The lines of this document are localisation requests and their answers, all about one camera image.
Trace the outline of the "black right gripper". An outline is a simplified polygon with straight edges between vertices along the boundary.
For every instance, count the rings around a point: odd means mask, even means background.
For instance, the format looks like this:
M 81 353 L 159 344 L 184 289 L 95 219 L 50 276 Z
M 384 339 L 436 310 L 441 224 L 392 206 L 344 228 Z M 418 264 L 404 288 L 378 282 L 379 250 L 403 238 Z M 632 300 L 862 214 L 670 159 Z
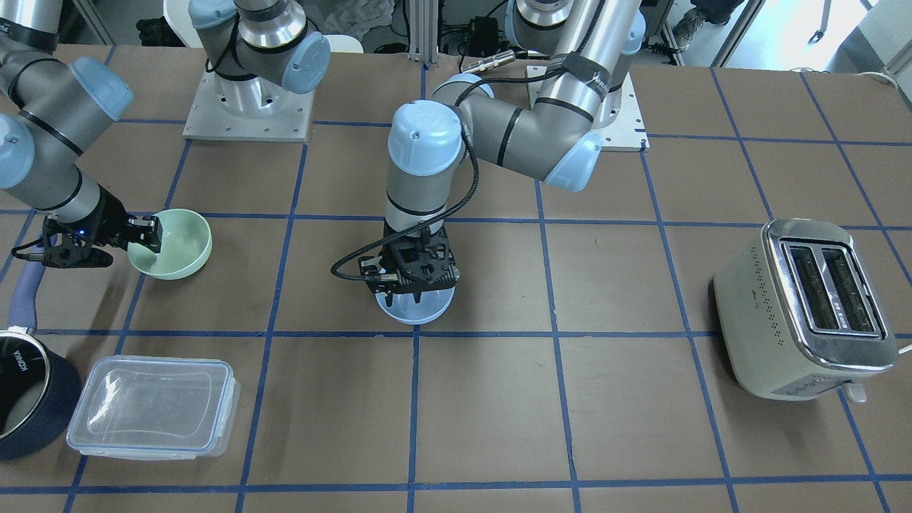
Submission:
M 101 249 L 104 246 L 126 250 L 128 244 L 135 243 L 154 254 L 162 252 L 162 221 L 159 217 L 134 217 L 120 200 L 100 188 L 100 199 L 84 217 L 71 222 L 64 222 L 61 214 L 46 217 L 41 241 L 43 266 L 107 267 L 113 259 Z

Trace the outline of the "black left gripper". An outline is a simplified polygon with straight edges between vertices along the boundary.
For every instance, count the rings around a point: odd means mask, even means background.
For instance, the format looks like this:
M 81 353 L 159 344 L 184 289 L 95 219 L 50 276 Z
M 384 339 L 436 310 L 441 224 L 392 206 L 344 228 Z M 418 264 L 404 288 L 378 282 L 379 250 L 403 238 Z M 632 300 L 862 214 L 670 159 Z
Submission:
M 423 228 L 384 244 L 375 257 L 358 258 L 361 276 L 375 294 L 420 295 L 450 289 L 460 281 L 445 227 Z

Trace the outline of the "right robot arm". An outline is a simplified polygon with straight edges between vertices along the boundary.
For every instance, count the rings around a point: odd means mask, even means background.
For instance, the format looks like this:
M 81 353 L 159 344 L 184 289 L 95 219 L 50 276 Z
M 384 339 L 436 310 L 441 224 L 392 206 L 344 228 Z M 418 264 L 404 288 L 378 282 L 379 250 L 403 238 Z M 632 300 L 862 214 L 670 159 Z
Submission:
M 328 71 L 329 40 L 297 1 L 192 1 L 189 19 L 208 69 L 226 81 L 264 79 L 305 94 Z M 17 107 L 2 116 L 2 189 L 45 214 L 41 236 L 12 250 L 44 267 L 107 267 L 108 247 L 156 265 L 189 257 L 205 261 L 209 242 L 194 247 L 188 231 L 165 213 L 137 217 L 77 166 L 83 153 L 133 101 L 133 91 L 104 63 L 55 58 L 59 1 L 2 3 L 2 93 Z

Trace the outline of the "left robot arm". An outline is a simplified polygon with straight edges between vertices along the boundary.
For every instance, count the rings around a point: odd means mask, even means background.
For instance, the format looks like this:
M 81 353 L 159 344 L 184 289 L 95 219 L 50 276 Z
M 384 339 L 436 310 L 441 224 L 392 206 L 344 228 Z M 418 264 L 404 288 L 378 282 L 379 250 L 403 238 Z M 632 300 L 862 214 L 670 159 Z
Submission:
M 480 160 L 554 187 L 586 187 L 599 158 L 599 111 L 618 91 L 629 62 L 638 1 L 511 1 L 505 31 L 521 48 L 550 58 L 530 108 L 493 96 L 508 78 L 460 73 L 429 100 L 394 115 L 385 186 L 384 237 L 356 250 L 359 280 L 385 305 L 400 296 L 449 290 L 459 281 L 444 221 L 472 192 L 447 204 L 463 160 Z

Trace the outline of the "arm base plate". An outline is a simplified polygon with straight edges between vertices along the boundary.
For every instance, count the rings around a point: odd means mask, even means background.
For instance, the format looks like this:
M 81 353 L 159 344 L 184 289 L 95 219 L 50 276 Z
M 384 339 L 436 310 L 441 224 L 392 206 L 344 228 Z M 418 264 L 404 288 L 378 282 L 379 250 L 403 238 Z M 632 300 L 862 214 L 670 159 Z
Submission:
M 538 113 L 531 108 L 523 110 L 515 128 L 527 148 L 536 142 L 552 150 L 568 150 L 587 135 L 596 135 L 597 139 L 590 142 L 612 152 L 640 152 L 651 146 L 630 75 L 599 105 L 593 117 L 591 127 L 582 129 L 581 117 L 550 105 Z
M 228 81 L 203 71 L 183 136 L 214 142 L 304 143 L 314 92 L 299 95 L 254 77 Z

